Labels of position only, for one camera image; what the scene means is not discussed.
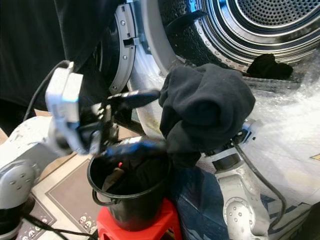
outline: black cable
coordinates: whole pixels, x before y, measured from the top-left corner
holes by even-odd
[[[65,237],[62,233],[64,233],[64,234],[72,234],[72,235],[77,235],[77,236],[86,236],[86,237],[89,237],[89,240],[97,240],[97,238],[95,238],[93,235],[88,234],[88,233],[53,228],[49,224],[42,222],[41,220],[39,220],[35,216],[30,215],[29,213],[23,213],[22,216],[29,223],[31,223],[31,224],[33,224],[33,225],[35,225],[38,228],[41,228],[43,230],[54,232],[55,234],[57,234],[63,240],[68,240],[68,238]]]
[[[51,71],[48,73],[48,75],[42,80],[41,84],[38,86],[38,88],[36,89],[36,91],[34,92],[32,98],[31,98],[31,101],[29,103],[29,106],[25,112],[25,115],[24,115],[24,118],[23,118],[23,122],[25,120],[28,119],[29,117],[29,114],[30,114],[30,111],[31,109],[33,108],[40,92],[43,90],[43,88],[46,86],[46,83],[48,83],[52,77],[52,75],[54,74],[54,71],[57,69],[57,68],[67,68],[70,64],[70,61],[68,60],[62,60],[61,62],[59,62],[57,65],[55,65]]]
[[[257,178],[263,182],[264,185],[266,185],[277,197],[281,200],[282,206],[281,211],[276,216],[276,219],[270,224],[269,230],[271,230],[275,225],[277,225],[282,217],[284,216],[287,208],[287,200],[285,197],[259,172],[259,170],[255,167],[255,165],[250,161],[250,159],[247,157],[247,155],[244,153],[244,151],[241,149],[241,147],[234,143],[232,141],[235,149],[238,151],[242,159],[245,161],[245,163],[249,166],[249,168],[253,171],[253,173],[257,176]]]

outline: black bucket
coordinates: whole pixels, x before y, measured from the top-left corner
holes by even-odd
[[[105,157],[93,158],[87,169],[87,178],[92,186],[92,197],[95,203],[106,206],[115,223],[127,231],[141,231],[150,227],[161,213],[161,205],[166,191],[166,180],[170,173],[171,163],[168,157],[168,171],[163,180],[148,190],[137,194],[117,195],[102,192],[107,176],[118,166],[118,162]]]

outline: red stool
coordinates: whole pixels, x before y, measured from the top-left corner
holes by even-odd
[[[178,213],[175,206],[164,199],[158,220],[142,231],[126,231],[116,225],[106,207],[103,207],[96,220],[100,240],[160,240],[168,229],[174,233],[175,240],[183,240]]]

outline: bucket handle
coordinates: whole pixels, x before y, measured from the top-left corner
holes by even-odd
[[[109,206],[112,206],[112,205],[116,205],[116,204],[118,204],[119,201],[120,201],[120,200],[118,200],[118,199],[112,199],[110,202],[100,201],[100,200],[98,199],[97,192],[96,192],[94,189],[92,189],[92,198],[93,198],[93,201],[94,201],[96,204],[98,204],[98,205],[100,205],[100,206],[105,206],[105,207],[109,207]]]

